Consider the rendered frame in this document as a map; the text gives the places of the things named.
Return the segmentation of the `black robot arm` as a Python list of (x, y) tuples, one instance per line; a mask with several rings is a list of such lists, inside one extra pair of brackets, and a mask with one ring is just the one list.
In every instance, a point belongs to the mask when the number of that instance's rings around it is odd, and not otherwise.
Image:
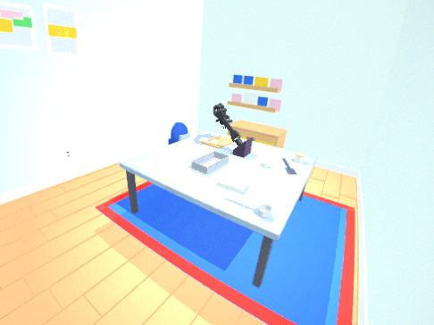
[[(224, 117), (224, 114), (226, 114), (226, 111), (227, 111), (227, 108), (226, 107), (224, 107), (225, 105), (223, 104), (223, 103), (221, 103), (221, 102), (219, 102), (218, 104), (216, 104), (214, 107), (213, 107), (213, 114), (214, 114), (214, 116), (215, 117), (217, 117), (218, 119), (220, 119), (222, 122), (223, 122), (223, 124), (225, 125), (225, 127), (228, 129), (228, 131), (230, 132), (230, 137), (231, 137), (231, 140), (234, 142), (236, 142), (236, 144), (239, 146), (239, 145), (241, 145), (242, 143), (244, 143), (242, 140), (241, 140), (241, 136), (240, 136), (240, 134), (239, 134), (239, 132), (238, 131), (236, 131), (235, 129), (233, 129), (231, 126), (230, 126), (230, 124), (228, 123), (228, 121), (225, 119), (225, 117)], [(217, 110), (216, 110), (217, 109)], [(236, 139), (237, 138), (237, 139)], [(234, 140), (235, 139), (235, 140)]]

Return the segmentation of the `light wooden board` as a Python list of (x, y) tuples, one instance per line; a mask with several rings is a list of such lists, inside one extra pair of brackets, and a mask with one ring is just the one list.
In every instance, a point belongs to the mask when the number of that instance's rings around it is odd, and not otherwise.
[(221, 147), (235, 143), (235, 141), (233, 142), (231, 140), (231, 137), (225, 137), (225, 136), (220, 135), (217, 137), (212, 137), (212, 138), (200, 141), (200, 143), (219, 149)]

